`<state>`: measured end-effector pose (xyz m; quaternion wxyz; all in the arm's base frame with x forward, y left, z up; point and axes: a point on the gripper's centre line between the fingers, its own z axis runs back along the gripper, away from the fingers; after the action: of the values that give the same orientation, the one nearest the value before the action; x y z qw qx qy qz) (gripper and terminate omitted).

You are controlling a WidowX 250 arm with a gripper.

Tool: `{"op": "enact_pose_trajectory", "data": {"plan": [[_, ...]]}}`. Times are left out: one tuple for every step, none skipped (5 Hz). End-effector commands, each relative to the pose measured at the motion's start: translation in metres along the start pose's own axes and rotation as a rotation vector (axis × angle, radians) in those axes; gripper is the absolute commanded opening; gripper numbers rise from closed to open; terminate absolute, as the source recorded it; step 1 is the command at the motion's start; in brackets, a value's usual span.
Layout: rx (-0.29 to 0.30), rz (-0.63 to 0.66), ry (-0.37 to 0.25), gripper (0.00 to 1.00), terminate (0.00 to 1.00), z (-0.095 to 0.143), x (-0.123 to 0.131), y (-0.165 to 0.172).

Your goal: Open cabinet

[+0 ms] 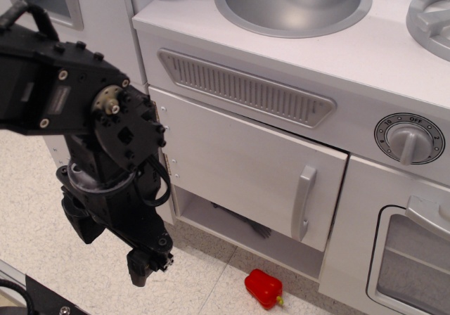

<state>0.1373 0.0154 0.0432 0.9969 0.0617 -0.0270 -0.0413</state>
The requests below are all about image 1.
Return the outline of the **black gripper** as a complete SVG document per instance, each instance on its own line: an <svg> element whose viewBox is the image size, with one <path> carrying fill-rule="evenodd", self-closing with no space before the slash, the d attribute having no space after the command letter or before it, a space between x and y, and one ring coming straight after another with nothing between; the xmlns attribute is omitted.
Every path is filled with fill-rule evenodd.
<svg viewBox="0 0 450 315"><path fill-rule="evenodd" d="M56 176L65 216L82 241L90 244L107 229L131 247L127 266L136 287L144 287L154 271L173 264L173 241L156 212L170 197L163 166L140 165L92 176L77 165L66 165Z"/></svg>

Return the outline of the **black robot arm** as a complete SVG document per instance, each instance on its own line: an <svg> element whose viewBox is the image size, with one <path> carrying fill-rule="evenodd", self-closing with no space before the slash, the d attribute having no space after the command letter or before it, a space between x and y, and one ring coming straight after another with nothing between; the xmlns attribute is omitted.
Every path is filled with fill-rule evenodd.
<svg viewBox="0 0 450 315"><path fill-rule="evenodd" d="M1 128L63 136L64 213L85 243L109 230L131 247L135 286L168 268L173 242L156 209L171 186L154 103L102 54L62 42L46 10L26 1L1 16Z"/></svg>

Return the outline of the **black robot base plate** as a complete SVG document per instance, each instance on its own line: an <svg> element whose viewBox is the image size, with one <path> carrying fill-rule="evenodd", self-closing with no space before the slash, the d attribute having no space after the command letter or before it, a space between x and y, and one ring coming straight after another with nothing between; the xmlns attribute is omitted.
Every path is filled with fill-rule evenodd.
<svg viewBox="0 0 450 315"><path fill-rule="evenodd" d="M37 314L87 315L87 312L76 304L28 275L25 276L25 286L34 303L34 310Z"/></svg>

